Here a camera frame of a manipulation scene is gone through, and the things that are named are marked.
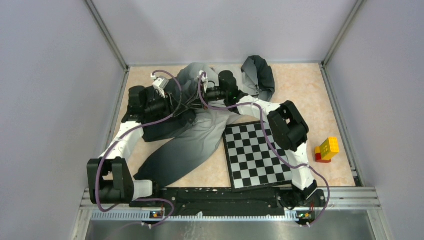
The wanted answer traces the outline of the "grey gradient zip jacket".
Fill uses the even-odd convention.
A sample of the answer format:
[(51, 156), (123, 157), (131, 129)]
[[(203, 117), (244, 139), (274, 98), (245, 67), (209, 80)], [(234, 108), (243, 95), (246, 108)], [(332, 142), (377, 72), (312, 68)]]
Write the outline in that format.
[[(275, 79), (267, 61), (252, 55), (241, 67), (193, 62), (176, 76), (183, 88), (183, 101), (197, 93), (197, 78), (205, 71), (211, 82), (217, 83), (219, 73), (230, 71), (237, 80), (239, 89), (255, 98), (269, 102), (275, 93)], [(227, 125), (241, 116), (231, 110), (188, 110), (166, 122), (144, 128), (145, 142), (169, 141), (150, 154), (133, 176), (135, 180), (151, 180), (166, 187), (183, 178), (218, 149)]]

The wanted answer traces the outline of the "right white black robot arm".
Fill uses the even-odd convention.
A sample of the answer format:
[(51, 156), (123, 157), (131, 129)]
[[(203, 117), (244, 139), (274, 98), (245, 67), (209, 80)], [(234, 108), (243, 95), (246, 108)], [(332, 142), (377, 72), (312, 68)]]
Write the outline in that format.
[(307, 140), (309, 127), (292, 101), (277, 104), (260, 100), (239, 90), (231, 71), (219, 75), (219, 85), (208, 87), (207, 73), (201, 70), (197, 80), (197, 99), (203, 108), (231, 111), (268, 123), (274, 144), (284, 150), (282, 162), (291, 169), (293, 200), (299, 206), (307, 206), (316, 193), (315, 170), (309, 165)]

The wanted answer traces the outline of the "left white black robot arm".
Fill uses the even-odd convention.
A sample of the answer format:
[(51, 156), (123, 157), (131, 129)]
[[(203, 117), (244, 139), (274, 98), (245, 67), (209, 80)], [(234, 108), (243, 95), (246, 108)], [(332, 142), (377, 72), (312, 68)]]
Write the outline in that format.
[(135, 86), (128, 94), (118, 134), (105, 152), (90, 159), (86, 166), (90, 200), (103, 212), (103, 204), (116, 206), (141, 199), (154, 207), (160, 202), (156, 183), (150, 179), (134, 180), (128, 160), (147, 129), (175, 120), (187, 111), (182, 90), (173, 93)]

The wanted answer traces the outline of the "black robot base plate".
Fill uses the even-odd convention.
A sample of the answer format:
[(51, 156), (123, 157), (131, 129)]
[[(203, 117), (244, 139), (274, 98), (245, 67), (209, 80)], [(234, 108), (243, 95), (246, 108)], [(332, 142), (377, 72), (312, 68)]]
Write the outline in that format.
[(266, 187), (233, 192), (230, 188), (162, 188), (152, 196), (126, 196), (132, 208), (159, 208), (173, 217), (265, 217), (282, 216), (289, 210), (316, 210), (326, 203), (323, 190), (304, 200), (290, 188)]

